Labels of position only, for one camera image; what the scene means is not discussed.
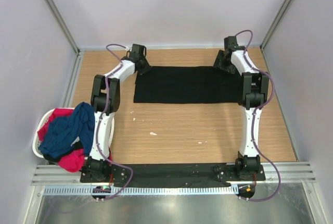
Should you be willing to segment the black t shirt blue logo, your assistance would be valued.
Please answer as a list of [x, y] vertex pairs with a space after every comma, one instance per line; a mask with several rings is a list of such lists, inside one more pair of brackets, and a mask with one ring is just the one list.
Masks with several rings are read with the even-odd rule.
[[153, 66], [135, 81], [134, 103], [215, 104], [237, 102], [241, 75], [211, 66]]

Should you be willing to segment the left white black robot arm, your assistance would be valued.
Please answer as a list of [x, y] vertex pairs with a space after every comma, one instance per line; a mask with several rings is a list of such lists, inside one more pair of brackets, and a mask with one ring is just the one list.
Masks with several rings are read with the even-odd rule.
[[146, 59], [147, 49], [140, 44], [125, 47], [109, 44], [106, 49], [119, 64], [93, 80], [91, 106], [94, 109], [95, 129], [93, 145], [82, 168], [81, 182], [105, 182], [111, 177], [110, 145], [114, 133], [114, 115], [120, 107], [120, 85], [129, 76], [151, 70]]

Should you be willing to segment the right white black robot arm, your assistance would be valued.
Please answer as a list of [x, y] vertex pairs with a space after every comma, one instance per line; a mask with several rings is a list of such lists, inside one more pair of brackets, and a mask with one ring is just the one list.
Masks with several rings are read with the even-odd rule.
[[236, 36], [224, 39], [224, 49], [218, 52], [213, 67], [228, 74], [240, 75], [237, 104], [242, 107], [243, 128], [241, 146], [233, 168], [234, 177], [236, 180], [264, 181], [265, 174], [257, 148], [262, 105], [267, 101], [269, 78], [259, 71], [246, 47], [238, 44]]

